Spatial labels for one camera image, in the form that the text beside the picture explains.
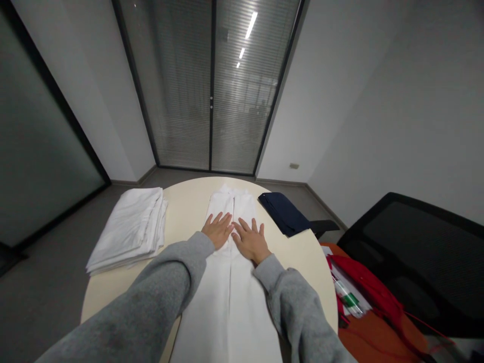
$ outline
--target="mesh chair back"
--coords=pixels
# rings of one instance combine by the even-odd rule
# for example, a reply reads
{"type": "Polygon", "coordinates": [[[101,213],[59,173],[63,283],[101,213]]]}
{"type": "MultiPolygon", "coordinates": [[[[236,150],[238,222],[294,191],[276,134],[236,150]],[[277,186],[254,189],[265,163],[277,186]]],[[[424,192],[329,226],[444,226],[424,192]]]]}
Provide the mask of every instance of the mesh chair back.
{"type": "Polygon", "coordinates": [[[367,266],[409,313],[443,334],[484,336],[483,226],[388,193],[338,246],[367,266]]]}

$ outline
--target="white tabletop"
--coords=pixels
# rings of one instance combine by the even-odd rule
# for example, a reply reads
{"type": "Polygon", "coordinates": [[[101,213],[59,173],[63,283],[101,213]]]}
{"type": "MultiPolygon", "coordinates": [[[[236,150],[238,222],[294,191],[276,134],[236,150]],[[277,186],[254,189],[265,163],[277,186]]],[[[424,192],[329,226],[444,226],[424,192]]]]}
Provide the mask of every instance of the white tabletop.
{"type": "MultiPolygon", "coordinates": [[[[165,247],[187,240],[200,230],[205,222],[210,196],[223,184],[231,188],[247,189],[257,198],[269,190],[249,181],[229,177],[205,177],[184,181],[163,191],[168,199],[165,223],[165,247]]],[[[333,279],[324,253],[310,230],[291,238],[284,236],[260,203],[257,203],[257,222],[264,223],[264,235],[269,249],[285,267],[297,269],[319,295],[324,315],[338,332],[338,311],[333,279]]],[[[87,285],[82,307],[81,323],[125,292],[150,260],[141,261],[132,268],[119,267],[91,277],[87,285]]],[[[161,358],[168,362],[179,318],[175,322],[161,358]]]]}

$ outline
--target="gray sweatshirt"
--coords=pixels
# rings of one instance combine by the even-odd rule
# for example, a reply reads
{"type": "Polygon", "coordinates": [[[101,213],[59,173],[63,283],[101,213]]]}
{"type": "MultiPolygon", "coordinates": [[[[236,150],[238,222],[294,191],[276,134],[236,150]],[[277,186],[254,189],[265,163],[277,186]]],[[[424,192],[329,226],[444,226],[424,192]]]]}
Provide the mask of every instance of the gray sweatshirt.
{"type": "MultiPolygon", "coordinates": [[[[201,232],[169,245],[128,291],[37,362],[158,363],[173,323],[192,300],[205,259],[213,252],[212,241],[201,232]]],[[[299,272],[285,270],[271,255],[254,275],[267,291],[274,325],[291,346],[292,362],[356,362],[327,323],[318,295],[299,272]]]]}

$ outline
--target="gray floor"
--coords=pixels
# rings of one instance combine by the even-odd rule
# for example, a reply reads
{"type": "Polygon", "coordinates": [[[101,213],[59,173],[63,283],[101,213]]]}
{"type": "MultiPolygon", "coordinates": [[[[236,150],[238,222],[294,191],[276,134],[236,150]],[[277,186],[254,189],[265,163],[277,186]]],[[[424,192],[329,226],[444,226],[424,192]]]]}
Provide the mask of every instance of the gray floor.
{"type": "MultiPolygon", "coordinates": [[[[167,188],[204,176],[214,174],[157,169],[143,187],[167,188]]],[[[284,193],[309,220],[331,219],[305,187],[258,184],[284,193]]],[[[111,210],[129,188],[110,186],[44,235],[26,251],[28,260],[0,278],[1,361],[34,361],[79,324],[88,283],[84,267],[111,210]]],[[[336,243],[341,235],[327,232],[321,240],[336,243]]]]}

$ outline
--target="folded navy garment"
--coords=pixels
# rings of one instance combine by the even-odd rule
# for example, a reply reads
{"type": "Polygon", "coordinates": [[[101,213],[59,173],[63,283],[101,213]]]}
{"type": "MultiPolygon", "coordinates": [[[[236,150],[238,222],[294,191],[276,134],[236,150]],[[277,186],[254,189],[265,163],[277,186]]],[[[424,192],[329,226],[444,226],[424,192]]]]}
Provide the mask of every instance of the folded navy garment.
{"type": "Polygon", "coordinates": [[[282,193],[262,193],[259,201],[283,234],[292,237],[311,228],[311,223],[282,193]]]}

